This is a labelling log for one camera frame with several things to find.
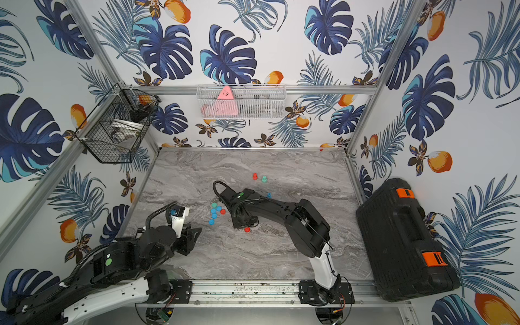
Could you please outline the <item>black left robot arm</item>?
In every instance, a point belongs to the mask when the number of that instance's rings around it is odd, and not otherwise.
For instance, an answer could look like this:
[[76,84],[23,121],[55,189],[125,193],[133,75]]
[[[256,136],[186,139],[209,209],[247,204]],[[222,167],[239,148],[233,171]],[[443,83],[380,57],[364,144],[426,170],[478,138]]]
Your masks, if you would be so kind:
[[165,303],[177,293],[160,266],[187,256],[201,228],[170,226],[145,230],[139,238],[118,238],[92,249],[61,280],[30,269],[8,274],[1,295],[2,324],[76,324],[125,305]]

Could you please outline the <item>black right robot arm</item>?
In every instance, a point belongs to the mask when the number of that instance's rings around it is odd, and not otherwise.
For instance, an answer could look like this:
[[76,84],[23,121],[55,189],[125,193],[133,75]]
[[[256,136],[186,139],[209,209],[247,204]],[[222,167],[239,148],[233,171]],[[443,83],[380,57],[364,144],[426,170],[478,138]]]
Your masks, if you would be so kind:
[[311,288],[300,290],[302,303],[316,307],[337,303],[341,276],[331,257],[330,225],[310,201],[286,203],[251,189],[235,192],[227,188],[218,196],[230,212],[235,229],[257,226],[260,218],[286,228],[294,247],[309,258],[314,271]]

